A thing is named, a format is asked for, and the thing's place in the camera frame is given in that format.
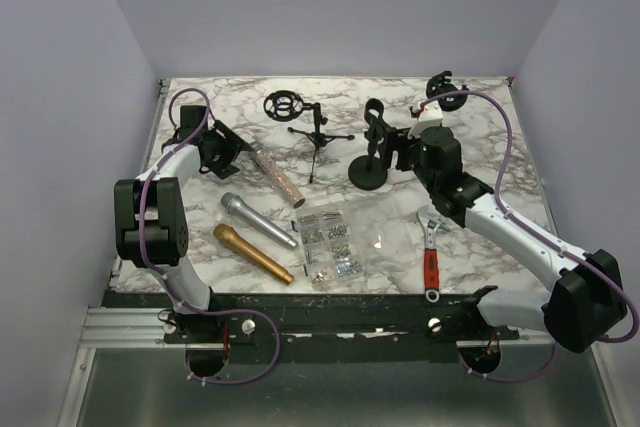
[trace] black tripod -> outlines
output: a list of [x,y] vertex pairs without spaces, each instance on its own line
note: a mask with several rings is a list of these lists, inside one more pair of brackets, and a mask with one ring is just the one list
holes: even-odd
[[289,122],[297,119],[302,112],[311,110],[313,112],[313,132],[305,132],[303,130],[288,127],[287,130],[293,134],[302,134],[313,144],[313,161],[311,163],[311,175],[309,175],[309,183],[313,184],[313,172],[316,166],[316,156],[322,147],[336,139],[353,140],[354,135],[327,135],[320,131],[320,127],[327,125],[329,119],[322,116],[322,108],[318,102],[307,103],[302,100],[300,95],[290,90],[278,90],[273,92],[264,99],[264,112],[278,122]]

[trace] marble tabletop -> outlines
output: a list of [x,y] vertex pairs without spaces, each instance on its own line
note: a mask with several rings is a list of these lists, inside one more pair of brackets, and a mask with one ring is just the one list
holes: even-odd
[[[375,192],[363,192],[347,177],[349,163],[366,152],[363,132],[364,104],[376,97],[385,104],[385,120],[395,127],[414,122],[408,107],[424,97],[427,78],[201,78],[174,79],[168,99],[178,90],[198,87],[207,92],[216,117],[234,129],[246,141],[262,142],[278,165],[298,186],[307,201],[304,207],[330,202],[372,199],[393,205],[394,215],[385,223],[386,241],[398,248],[397,255],[382,262],[365,265],[363,277],[318,287],[304,276],[302,247],[288,251],[242,220],[229,216],[220,205],[225,192],[234,192],[280,227],[291,231],[295,211],[274,191],[269,179],[242,153],[234,165],[240,172],[220,180],[213,174],[196,174],[183,188],[182,197],[190,232],[188,255],[198,275],[215,292],[265,293],[422,293],[423,233],[416,211],[429,204],[429,197],[411,172],[389,171],[387,183]],[[506,109],[513,123],[514,149],[505,175],[503,197],[512,207],[539,225],[549,228],[530,155],[516,117],[507,81],[503,78],[454,78],[455,85],[466,84],[484,92]],[[306,138],[287,132],[291,126],[312,128],[311,114],[303,114],[290,123],[277,123],[263,112],[264,98],[275,90],[293,90],[306,101],[320,102],[329,123],[326,133],[352,133],[350,142],[337,140],[320,151],[316,159],[313,184],[308,184],[313,145]],[[176,102],[201,102],[197,94],[186,94]],[[444,125],[450,127],[463,148],[465,170],[493,185],[506,146],[503,121],[486,101],[470,97],[465,106],[445,113]],[[168,112],[162,113],[150,161],[159,158],[160,145],[173,134]],[[431,207],[434,217],[439,217]],[[213,237],[220,222],[238,233],[285,266],[295,280],[286,286],[245,260],[223,248]],[[372,218],[371,228],[379,228]],[[503,288],[541,289],[541,284],[526,269],[500,248],[467,229],[449,222],[450,232],[439,232],[438,255],[443,293],[472,292],[488,284]],[[159,284],[144,269],[123,262],[116,290],[119,292],[158,292]]]

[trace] adjustable wrench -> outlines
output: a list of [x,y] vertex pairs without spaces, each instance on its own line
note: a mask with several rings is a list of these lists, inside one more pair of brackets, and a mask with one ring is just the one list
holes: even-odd
[[429,208],[426,205],[418,209],[418,222],[424,231],[424,295],[429,302],[435,303],[440,299],[436,232],[440,227],[443,227],[443,230],[449,229],[439,220],[429,218]]

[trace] gold microphone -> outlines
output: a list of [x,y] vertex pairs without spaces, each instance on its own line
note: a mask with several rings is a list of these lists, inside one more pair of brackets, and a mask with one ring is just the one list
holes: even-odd
[[227,249],[230,249],[236,254],[244,257],[253,265],[260,267],[276,279],[281,280],[287,285],[293,282],[293,275],[291,275],[287,269],[282,267],[275,260],[267,257],[261,250],[240,237],[233,227],[229,227],[226,224],[219,224],[215,229],[213,229],[213,236]]

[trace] gray wall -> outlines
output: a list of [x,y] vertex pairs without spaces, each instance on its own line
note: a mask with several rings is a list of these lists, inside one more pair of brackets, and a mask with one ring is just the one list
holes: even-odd
[[0,0],[0,425],[54,425],[155,75],[115,0]]
[[558,0],[118,0],[163,76],[513,75]]
[[[636,303],[639,32],[639,0],[560,0],[515,82],[522,126],[560,234],[614,253]],[[640,418],[640,339],[613,348]]]

